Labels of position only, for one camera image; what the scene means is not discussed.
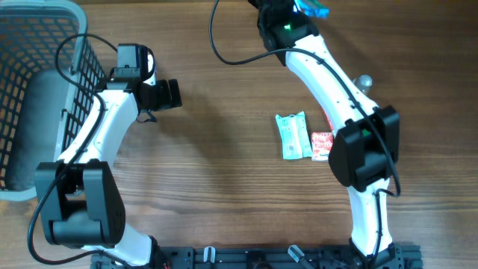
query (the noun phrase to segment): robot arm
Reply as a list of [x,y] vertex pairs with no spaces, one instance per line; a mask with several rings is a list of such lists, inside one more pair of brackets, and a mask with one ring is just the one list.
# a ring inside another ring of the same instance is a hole
[[[370,116],[377,108],[377,104],[368,99],[345,75],[344,71],[334,61],[322,36],[308,35],[296,41],[296,49],[304,49],[320,56],[327,62],[347,84],[357,101],[362,105],[364,111]],[[329,116],[330,122],[336,131],[346,126],[348,120],[358,122],[363,116],[354,108],[349,100],[344,88],[338,83],[337,79],[331,76],[330,72],[324,65],[308,55],[298,52],[287,52],[285,56],[286,66],[295,73],[307,85],[315,99]],[[350,206],[352,209],[353,231],[352,242],[357,249],[364,255],[369,256],[374,253],[377,242],[377,219],[375,193],[376,190],[387,189],[388,180],[380,179],[363,192],[357,191],[353,186],[347,188],[350,195]],[[382,240],[379,251],[388,247],[392,242],[387,225],[387,208],[386,197],[382,194],[381,211],[382,211]]]
[[[122,139],[140,111],[182,105],[177,81],[156,81],[154,57],[147,55],[146,50],[137,44],[119,45],[115,78],[103,81],[96,89],[104,104],[103,117],[83,154],[66,173],[67,180],[49,194],[41,218],[50,244],[101,250],[131,266],[150,268],[155,263],[162,268],[155,239],[125,222],[124,204],[111,173]],[[151,76],[144,80],[145,74]],[[42,163],[37,168],[38,198],[44,195],[58,171],[73,159],[93,130],[100,109],[100,100],[94,97],[91,112],[72,144],[57,162]],[[78,191],[84,191],[84,199],[75,197]]]

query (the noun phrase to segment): green led light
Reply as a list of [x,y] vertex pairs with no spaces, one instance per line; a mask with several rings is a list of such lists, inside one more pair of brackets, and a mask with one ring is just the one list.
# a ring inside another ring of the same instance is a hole
[[370,135],[370,132],[367,130],[367,129],[362,129],[361,130],[361,135],[363,137],[366,137],[366,136],[369,136]]

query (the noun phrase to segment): basket mesh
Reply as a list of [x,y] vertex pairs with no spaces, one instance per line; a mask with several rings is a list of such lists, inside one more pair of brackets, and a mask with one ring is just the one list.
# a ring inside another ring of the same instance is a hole
[[[0,16],[0,188],[5,189],[8,159],[15,147],[17,123],[22,116],[25,91],[36,72],[54,69],[58,44],[78,33],[78,22],[71,16]],[[76,42],[65,44],[58,59],[65,70],[72,66]],[[79,83],[93,89],[105,73],[85,40],[79,59]],[[91,93],[76,89],[66,123],[63,150],[75,139],[93,105]]]

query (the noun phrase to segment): plastic basket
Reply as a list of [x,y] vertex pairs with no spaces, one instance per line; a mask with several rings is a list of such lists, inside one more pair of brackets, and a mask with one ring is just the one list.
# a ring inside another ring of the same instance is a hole
[[[54,55],[66,37],[87,32],[84,11],[70,1],[0,1],[0,200],[36,196],[41,161],[56,161],[93,105],[88,92],[64,81]],[[62,70],[92,89],[105,76],[80,37],[59,55]]]

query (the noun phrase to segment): wooden table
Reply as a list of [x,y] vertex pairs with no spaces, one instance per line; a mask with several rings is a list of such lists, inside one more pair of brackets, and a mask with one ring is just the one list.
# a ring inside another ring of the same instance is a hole
[[[388,199],[396,242],[421,245],[426,268],[478,263],[478,5],[473,1],[331,1],[320,21],[331,53],[351,77],[367,73],[370,97],[401,116],[403,196]],[[135,228],[162,246],[347,244],[347,191],[327,163],[284,161],[274,117],[304,111],[310,131],[326,119],[304,84],[275,57],[220,63],[208,42],[212,3],[84,5],[90,33],[155,52],[160,78],[177,78],[184,106],[135,123],[114,175]],[[220,4],[214,26],[224,57],[264,51],[257,11]],[[116,56],[94,43],[105,66]],[[26,248],[36,201],[0,202],[0,267],[47,268]],[[42,256],[77,253],[49,246]],[[58,268],[85,268],[88,259]]]

